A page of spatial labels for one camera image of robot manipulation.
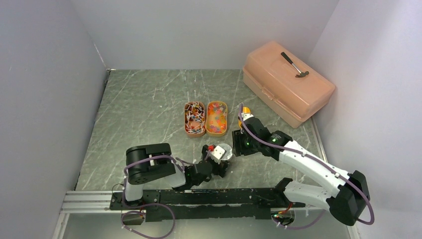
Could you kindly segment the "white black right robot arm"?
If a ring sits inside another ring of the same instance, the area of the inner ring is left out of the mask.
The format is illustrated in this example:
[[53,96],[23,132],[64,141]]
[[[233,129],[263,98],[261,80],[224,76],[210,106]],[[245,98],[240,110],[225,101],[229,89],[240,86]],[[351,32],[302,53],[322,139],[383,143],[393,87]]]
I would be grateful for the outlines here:
[[241,128],[232,133],[235,156],[261,153],[298,169],[318,184],[307,185],[283,178],[274,187],[277,205],[312,205],[330,212],[347,226],[353,226],[356,222],[366,225],[374,223],[369,188],[363,173],[357,170],[350,173],[325,162],[282,131],[270,132],[251,113],[240,113],[238,119]]

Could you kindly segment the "pink oval lollipop tray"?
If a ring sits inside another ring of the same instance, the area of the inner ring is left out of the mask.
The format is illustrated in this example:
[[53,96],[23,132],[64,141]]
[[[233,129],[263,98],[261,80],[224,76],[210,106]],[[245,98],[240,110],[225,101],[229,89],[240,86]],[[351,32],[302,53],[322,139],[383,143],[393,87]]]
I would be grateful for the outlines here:
[[184,130],[188,137],[206,133],[206,108],[201,102],[187,102],[184,106]]

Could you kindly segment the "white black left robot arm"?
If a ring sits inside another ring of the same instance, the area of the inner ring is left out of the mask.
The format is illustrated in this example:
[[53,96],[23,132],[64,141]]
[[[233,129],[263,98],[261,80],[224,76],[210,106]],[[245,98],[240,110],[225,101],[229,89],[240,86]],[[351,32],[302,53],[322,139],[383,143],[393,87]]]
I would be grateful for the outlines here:
[[223,178],[233,157],[233,149],[226,143],[204,145],[199,162],[187,162],[173,157],[168,143],[133,146],[126,150],[123,170],[123,202],[137,209],[143,202],[144,185],[164,178],[176,191],[184,191],[216,175]]

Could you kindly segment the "yellow oval gummy tray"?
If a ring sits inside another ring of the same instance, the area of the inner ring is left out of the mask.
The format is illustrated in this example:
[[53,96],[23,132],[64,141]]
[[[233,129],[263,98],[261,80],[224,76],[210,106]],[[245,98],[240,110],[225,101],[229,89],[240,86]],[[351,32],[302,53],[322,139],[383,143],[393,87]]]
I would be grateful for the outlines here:
[[210,136],[221,137],[227,132],[228,106],[221,101],[212,101],[207,106],[206,132]]

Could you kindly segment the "round metal jar lid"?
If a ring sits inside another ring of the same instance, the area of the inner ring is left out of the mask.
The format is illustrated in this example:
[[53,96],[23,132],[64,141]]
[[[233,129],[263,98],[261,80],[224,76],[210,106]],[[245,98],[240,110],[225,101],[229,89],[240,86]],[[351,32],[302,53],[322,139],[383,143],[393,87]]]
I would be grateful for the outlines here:
[[233,157],[232,147],[226,143],[220,143],[219,146],[224,149],[221,161],[230,161]]

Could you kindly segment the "yellow plastic scoop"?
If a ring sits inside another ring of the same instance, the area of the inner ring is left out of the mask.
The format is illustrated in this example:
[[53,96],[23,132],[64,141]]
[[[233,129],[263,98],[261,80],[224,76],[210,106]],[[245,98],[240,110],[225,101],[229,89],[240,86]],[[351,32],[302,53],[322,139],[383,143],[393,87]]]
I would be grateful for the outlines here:
[[[244,114],[251,114],[251,110],[250,110],[250,108],[248,108],[248,107],[243,107],[243,108],[242,108],[242,113],[241,113],[241,115],[243,116]],[[240,119],[238,119],[238,126],[239,126],[239,128],[242,128],[242,123],[241,123],[241,120],[240,120]]]

